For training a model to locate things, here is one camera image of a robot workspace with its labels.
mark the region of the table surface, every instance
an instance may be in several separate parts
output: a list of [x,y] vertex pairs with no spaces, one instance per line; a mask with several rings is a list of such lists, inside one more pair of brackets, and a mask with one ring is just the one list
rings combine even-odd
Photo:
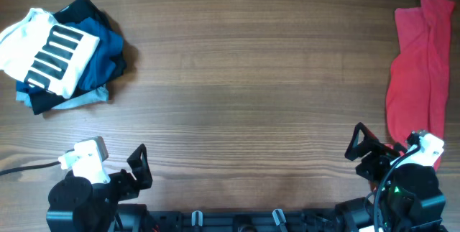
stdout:
[[[0,29],[30,7],[73,0],[0,0]],[[102,136],[110,172],[147,145],[150,210],[286,210],[365,196],[344,158],[354,125],[381,141],[394,12],[418,0],[91,0],[126,40],[111,100],[34,116],[0,75],[0,170],[53,162]],[[448,229],[460,227],[460,13],[453,19],[446,152],[438,177]],[[47,231],[59,167],[0,177],[0,231]]]

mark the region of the wood grain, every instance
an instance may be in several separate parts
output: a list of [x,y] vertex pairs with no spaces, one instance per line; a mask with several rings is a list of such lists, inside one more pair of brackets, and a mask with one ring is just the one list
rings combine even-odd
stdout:
[[[73,0],[0,0],[0,28],[30,7]],[[0,170],[55,161],[101,135],[111,172],[147,145],[151,210],[331,207],[368,184],[344,159],[362,121],[382,141],[389,69],[399,53],[394,11],[417,0],[91,0],[126,40],[129,71],[110,103],[41,116],[0,75]],[[460,227],[460,14],[451,45],[445,224]],[[59,167],[0,177],[0,231],[47,231]]]

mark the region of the pile of clothes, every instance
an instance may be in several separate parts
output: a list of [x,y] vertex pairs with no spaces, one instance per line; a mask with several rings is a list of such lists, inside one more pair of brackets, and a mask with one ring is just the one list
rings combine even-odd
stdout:
[[123,38],[90,0],[57,13],[30,9],[0,34],[0,69],[17,81],[17,101],[34,114],[107,101],[123,75]]

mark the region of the white cloth with black stripes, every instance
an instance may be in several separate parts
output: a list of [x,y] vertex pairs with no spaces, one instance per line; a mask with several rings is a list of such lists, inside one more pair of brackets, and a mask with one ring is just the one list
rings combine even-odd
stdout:
[[12,78],[70,98],[99,38],[30,9],[0,34],[0,70]]

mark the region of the red garment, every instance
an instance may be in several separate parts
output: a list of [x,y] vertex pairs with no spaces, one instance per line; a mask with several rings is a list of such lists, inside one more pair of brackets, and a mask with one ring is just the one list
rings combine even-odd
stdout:
[[[405,144],[412,131],[425,129],[443,138],[449,94],[450,0],[420,0],[420,8],[396,9],[401,53],[391,65],[387,125]],[[438,169],[441,158],[435,163]]]

